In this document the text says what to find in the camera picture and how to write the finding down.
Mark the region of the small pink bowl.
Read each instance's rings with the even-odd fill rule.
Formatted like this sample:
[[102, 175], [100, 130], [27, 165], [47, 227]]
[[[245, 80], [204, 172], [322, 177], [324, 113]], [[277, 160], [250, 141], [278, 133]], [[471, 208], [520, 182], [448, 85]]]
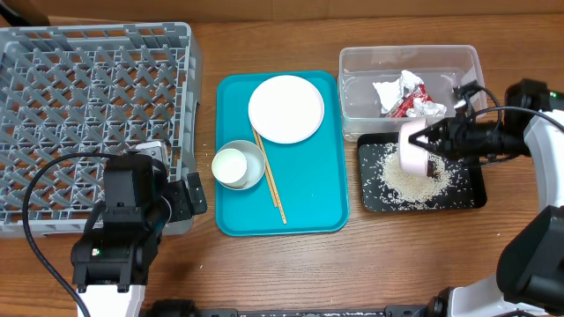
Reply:
[[398, 156], [401, 169], [416, 177], [427, 177], [428, 152], [409, 142], [409, 137], [427, 126], [425, 119], [418, 119], [402, 125], [398, 134]]

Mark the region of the brown food scrap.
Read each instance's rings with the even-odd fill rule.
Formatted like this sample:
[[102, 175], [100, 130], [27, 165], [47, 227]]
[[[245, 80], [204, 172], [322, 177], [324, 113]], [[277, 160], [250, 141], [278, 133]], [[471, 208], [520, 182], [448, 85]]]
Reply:
[[445, 173], [445, 163], [441, 158], [431, 158], [427, 161], [427, 176], [440, 179]]

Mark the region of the red snack wrapper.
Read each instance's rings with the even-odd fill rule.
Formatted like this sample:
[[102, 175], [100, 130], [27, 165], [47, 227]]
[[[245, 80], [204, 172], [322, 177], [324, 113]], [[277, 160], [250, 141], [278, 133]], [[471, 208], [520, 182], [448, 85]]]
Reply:
[[433, 99], [427, 93], [424, 85], [417, 85], [416, 88], [410, 92], [406, 97], [403, 97], [397, 104], [391, 108], [386, 114], [387, 118], [401, 118], [407, 116], [407, 111], [414, 108], [415, 100], [421, 102], [432, 101]]

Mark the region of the white paper cup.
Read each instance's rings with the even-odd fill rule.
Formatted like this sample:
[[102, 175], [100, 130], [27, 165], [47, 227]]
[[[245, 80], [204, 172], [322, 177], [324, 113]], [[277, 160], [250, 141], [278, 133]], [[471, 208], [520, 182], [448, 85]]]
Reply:
[[248, 161], [237, 149], [219, 151], [212, 161], [211, 169], [215, 179], [230, 188], [241, 188], [247, 181]]

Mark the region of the white napkin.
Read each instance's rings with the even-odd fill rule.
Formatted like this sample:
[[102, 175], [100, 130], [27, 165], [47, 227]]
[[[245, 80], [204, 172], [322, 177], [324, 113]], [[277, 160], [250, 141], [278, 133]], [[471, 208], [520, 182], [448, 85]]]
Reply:
[[[425, 84], [420, 77], [409, 70], [402, 70], [400, 77], [393, 82], [373, 83], [373, 87], [377, 93], [377, 103], [381, 106], [380, 116], [387, 118], [386, 114], [391, 108], [393, 108], [399, 100], [412, 92], [417, 85]], [[425, 102], [415, 100], [414, 108], [407, 111], [405, 118], [442, 117], [446, 112], [447, 107], [441, 103], [435, 102], [434, 99]]]

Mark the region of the white bowl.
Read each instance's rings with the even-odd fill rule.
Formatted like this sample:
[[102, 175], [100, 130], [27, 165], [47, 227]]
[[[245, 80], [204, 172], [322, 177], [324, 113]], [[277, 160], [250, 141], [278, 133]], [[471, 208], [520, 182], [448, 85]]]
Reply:
[[248, 161], [247, 181], [241, 188], [230, 188], [222, 183], [222, 186], [233, 190], [245, 190], [255, 186], [263, 177], [265, 171], [265, 161], [262, 151], [259, 147], [247, 140], [235, 140], [225, 144], [219, 151], [233, 148], [241, 151]]

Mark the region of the large white plate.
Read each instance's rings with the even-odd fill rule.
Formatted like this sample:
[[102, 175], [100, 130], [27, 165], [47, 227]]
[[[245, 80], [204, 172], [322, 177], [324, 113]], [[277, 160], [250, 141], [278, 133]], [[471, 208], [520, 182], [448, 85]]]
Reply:
[[324, 117], [318, 89], [303, 77], [280, 75], [263, 81], [248, 106], [252, 128], [277, 144], [296, 144], [313, 136]]

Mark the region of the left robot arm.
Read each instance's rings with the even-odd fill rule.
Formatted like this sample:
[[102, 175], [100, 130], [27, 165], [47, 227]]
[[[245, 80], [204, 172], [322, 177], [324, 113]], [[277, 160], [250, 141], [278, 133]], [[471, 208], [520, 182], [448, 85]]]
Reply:
[[167, 224], [207, 211], [198, 173], [178, 181], [139, 152], [113, 156], [103, 171], [105, 198], [71, 250], [80, 316], [137, 316], [150, 266]]

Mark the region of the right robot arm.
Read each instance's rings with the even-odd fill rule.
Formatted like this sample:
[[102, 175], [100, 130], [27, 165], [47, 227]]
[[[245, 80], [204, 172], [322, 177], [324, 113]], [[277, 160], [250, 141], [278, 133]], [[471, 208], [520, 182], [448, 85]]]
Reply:
[[476, 82], [454, 88], [456, 115], [435, 123], [418, 119], [399, 130], [401, 169], [430, 175], [431, 154], [448, 160], [489, 162], [528, 156], [535, 168], [538, 215], [503, 249], [493, 276], [447, 288], [427, 304], [425, 316], [561, 316], [563, 314], [563, 94], [524, 78], [491, 109], [494, 122], [471, 110]]

